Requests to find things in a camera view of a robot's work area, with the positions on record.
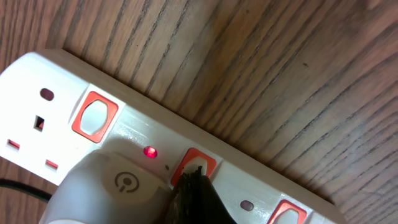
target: wooden surface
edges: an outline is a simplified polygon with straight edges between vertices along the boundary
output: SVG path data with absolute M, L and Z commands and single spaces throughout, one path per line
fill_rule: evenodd
M 333 202 L 398 222 L 398 1 L 1 0 L 0 70 L 63 48 Z M 1 176 L 55 187 L 1 161 Z M 0 191 L 1 223 L 44 204 Z

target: orange switch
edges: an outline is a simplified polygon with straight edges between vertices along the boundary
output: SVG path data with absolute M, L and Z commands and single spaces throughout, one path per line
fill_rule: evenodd
M 289 223 L 296 222 L 297 224 L 304 224 L 304 220 L 307 217 L 307 212 L 293 204 L 288 200 L 281 200 L 276 207 L 274 213 L 271 215 L 267 224 L 280 224 L 280 223 L 287 223 L 286 220 L 289 220 Z
M 207 161 L 206 176 L 209 177 L 213 173 L 213 171 L 217 165 L 216 160 L 211 158 L 210 156 L 207 156 L 206 154 L 199 151 L 198 149 L 195 149 L 194 147 L 192 147 L 192 148 L 188 149 L 188 152 L 182 159 L 180 165 L 178 166 L 177 170 L 175 171 L 175 173 L 172 177 L 171 184 L 173 186 L 176 186 L 178 180 L 180 179 L 180 176 L 182 174 L 182 170 L 184 169 L 184 166 L 197 157 L 201 157 Z
M 116 103 L 91 91 L 72 124 L 72 130 L 95 143 L 99 143 L 116 112 L 118 112 Z

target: red-orange switch surround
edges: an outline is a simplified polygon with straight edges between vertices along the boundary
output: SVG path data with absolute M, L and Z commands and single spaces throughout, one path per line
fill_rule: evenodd
M 276 207 L 274 213 L 271 215 L 267 224 L 275 223 L 279 215 L 281 215 L 282 213 L 286 212 L 289 209 L 292 209 L 298 213 L 297 224 L 304 224 L 305 218 L 307 217 L 307 212 L 288 200 L 281 200 L 279 202 L 278 206 Z
M 183 167 L 192 159 L 196 158 L 196 157 L 202 157 L 204 159 L 206 159 L 207 161 L 207 171 L 206 171 L 206 176 L 210 176 L 214 169 L 216 168 L 217 162 L 215 159 L 211 158 L 210 156 L 207 156 L 206 154 L 204 154 L 203 152 L 199 151 L 198 149 L 195 149 L 194 147 L 191 147 L 190 149 L 188 149 L 186 155 L 184 156 L 184 158 L 182 159 L 180 165 L 178 166 L 177 170 L 175 171 L 172 180 L 170 181 L 171 184 L 173 186 L 176 186 L 178 180 L 180 179 L 181 176 L 181 172 Z
M 80 129 L 81 116 L 83 116 L 83 112 L 86 110 L 86 108 L 96 100 L 100 100 L 101 102 L 106 104 L 106 106 L 108 107 L 108 117 L 106 118 L 105 124 L 101 130 L 97 131 L 93 135 L 89 135 L 89 134 L 84 133 Z M 81 134 L 82 136 L 86 137 L 87 139 L 89 139 L 95 143 L 99 143 L 99 142 L 101 142 L 104 134 L 106 133 L 106 130 L 109 128 L 109 125 L 111 124 L 114 116 L 116 115 L 116 112 L 118 112 L 118 105 L 116 103 L 113 103 L 112 101 L 101 96 L 100 94 L 98 94 L 94 91 L 91 91 L 87 95 L 85 102 L 81 106 L 80 111 L 78 112 L 78 114 L 72 124 L 72 130 L 74 130 L 75 132 Z

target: socket holes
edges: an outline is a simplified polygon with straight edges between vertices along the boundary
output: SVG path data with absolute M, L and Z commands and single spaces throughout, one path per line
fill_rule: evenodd
M 54 99 L 54 93 L 47 88 L 40 90 L 40 96 L 48 101 L 52 101 Z
M 51 162 L 49 160 L 45 161 L 45 165 L 48 166 L 51 169 L 57 170 L 58 169 L 58 165 L 54 162 Z
M 250 212 L 251 210 L 253 210 L 254 205 L 253 205 L 253 203 L 249 202 L 248 200 L 244 200 L 241 202 L 241 208 L 243 210 Z
M 33 128 L 42 132 L 43 127 L 44 127 L 44 119 L 36 115 L 35 126 Z
M 7 140 L 7 145 L 11 146 L 14 149 L 19 150 L 19 144 L 10 139 Z

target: red led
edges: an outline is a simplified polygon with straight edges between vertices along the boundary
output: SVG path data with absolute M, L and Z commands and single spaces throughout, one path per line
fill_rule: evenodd
M 8 143 L 8 145 L 13 147 L 14 149 L 18 149 L 19 150 L 19 144 L 18 143 L 14 142 L 14 141 L 11 141 L 10 139 L 8 139 L 7 143 Z
M 147 157 L 153 159 L 153 158 L 156 158 L 157 151 L 156 151 L 156 149 L 154 147 L 147 146 L 147 147 L 144 148 L 144 154 Z

